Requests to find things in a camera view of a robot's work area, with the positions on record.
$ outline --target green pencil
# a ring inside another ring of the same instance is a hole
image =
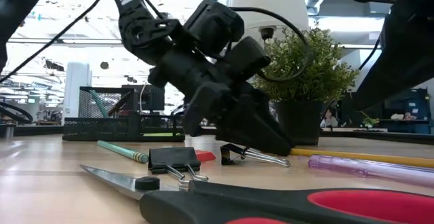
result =
[[[131,149],[126,149],[126,148],[123,148],[123,147],[120,147],[117,145],[113,145],[111,143],[104,142],[101,140],[99,140],[96,144],[98,144],[98,146],[101,146],[105,149],[108,149],[110,151],[113,151],[115,153],[123,155],[123,156],[130,158],[131,160],[134,160],[134,161],[139,162],[139,163],[146,163],[146,162],[148,162],[148,159],[149,159],[148,155],[145,153],[141,153],[139,151],[134,151]]]

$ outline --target plant pot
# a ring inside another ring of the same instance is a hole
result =
[[[276,113],[283,130],[297,145],[318,145],[322,102],[276,102]]]

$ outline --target black cable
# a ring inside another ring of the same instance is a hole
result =
[[[369,56],[365,59],[365,61],[361,64],[359,67],[359,71],[362,70],[362,68],[365,67],[365,65],[368,63],[368,61],[373,57],[375,54],[375,51],[378,49],[378,45],[380,44],[380,38],[377,39],[374,45],[374,49],[372,49],[372,52],[369,54]]]
[[[160,11],[158,11],[158,9],[151,3],[151,0],[145,0],[146,3],[148,3],[149,7],[151,7],[151,9],[155,12],[155,14],[158,16],[158,18],[160,19],[164,19],[163,14],[160,13]]]
[[[279,14],[276,14],[276,13],[271,12],[269,10],[261,9],[259,7],[229,7],[229,8],[232,9],[233,11],[236,11],[236,12],[257,12],[257,13],[265,14],[267,16],[271,16],[277,20],[280,20],[286,26],[288,26],[290,29],[292,29],[297,34],[297,36],[301,39],[303,44],[306,46],[306,53],[307,54],[304,57],[304,62],[303,62],[304,65],[295,74],[291,74],[289,77],[285,77],[285,78],[270,78],[264,74],[264,71],[259,71],[258,72],[259,77],[261,77],[264,80],[269,81],[269,82],[287,82],[291,79],[298,77],[313,62],[314,57],[313,57],[313,53],[311,51],[311,47],[309,45],[309,42],[307,41],[307,39],[303,35],[303,33],[294,24],[292,24],[289,20],[285,19],[284,17],[280,16]]]
[[[0,107],[0,113],[2,115],[6,115],[9,118],[11,118],[11,119],[13,119],[13,120],[15,120],[15,121],[17,121],[18,123],[21,123],[21,124],[31,124],[31,123],[33,123],[33,116],[31,114],[29,114],[27,111],[25,111],[24,109],[20,109],[18,107],[15,107],[13,105],[7,104],[5,102],[0,102],[0,105],[1,105],[1,107]],[[14,113],[12,113],[11,111],[8,111],[5,108],[13,109],[13,110],[15,110],[17,112],[20,112],[21,114],[23,114],[23,116],[27,117],[27,119],[24,119],[24,118],[20,117],[19,115],[15,115]]]
[[[95,0],[95,2],[90,5],[82,14],[80,14],[75,20],[73,20],[70,24],[68,24],[62,31],[60,31],[51,41],[47,42],[40,50],[36,51],[32,56],[28,57],[23,63],[18,65],[13,71],[11,71],[9,74],[7,74],[5,77],[0,79],[0,83],[3,83],[5,80],[9,79],[12,75],[15,75],[20,69],[22,69],[26,64],[28,64],[32,59],[34,59],[36,56],[38,56],[42,51],[47,49],[51,44],[53,44],[55,41],[57,41],[63,34],[65,34],[71,27],[73,27],[74,24],[76,24],[80,19],[82,19],[84,16],[86,16],[90,11],[92,11],[95,6],[100,2],[101,0]]]
[[[368,57],[365,59],[365,61],[360,65],[360,67],[358,68],[359,71],[362,70],[362,68],[365,67],[365,65],[369,62],[369,60],[373,57],[373,55],[375,54],[375,51],[378,49],[378,45],[380,45],[380,38],[377,39],[377,41],[375,42],[374,48],[372,49],[371,53],[368,55]],[[326,116],[326,112],[328,109],[330,109],[330,105],[332,105],[332,103],[335,102],[335,100],[331,100],[327,107],[325,108],[323,115],[321,117],[321,119],[319,120],[319,123],[321,123],[324,119],[324,117]]]

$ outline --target black mesh organizer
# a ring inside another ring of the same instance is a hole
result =
[[[139,115],[136,109],[138,103],[133,92],[125,99],[125,95],[131,90],[129,88],[80,88],[79,117],[65,118],[63,140],[184,141],[185,134],[180,117]],[[123,106],[113,109],[121,99],[125,102]]]

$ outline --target ceiling light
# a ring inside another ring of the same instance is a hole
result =
[[[323,17],[309,18],[309,26],[332,32],[375,32],[381,31],[384,18],[364,17]]]
[[[46,95],[45,94],[29,94],[29,97],[39,97],[39,98],[45,98]]]
[[[21,95],[0,95],[0,97],[3,98],[11,98],[11,99],[26,99],[27,96],[21,96]]]
[[[340,44],[342,48],[347,49],[374,49],[374,45],[364,45],[364,44]]]
[[[36,93],[36,94],[45,94],[45,91],[38,91],[38,90],[31,90],[32,93]]]
[[[121,40],[110,39],[63,39],[64,43],[77,43],[77,44],[122,44]]]
[[[51,39],[42,38],[9,38],[8,43],[48,43]]]
[[[14,94],[15,91],[11,88],[0,88],[0,92],[1,93],[10,93],[10,94]]]

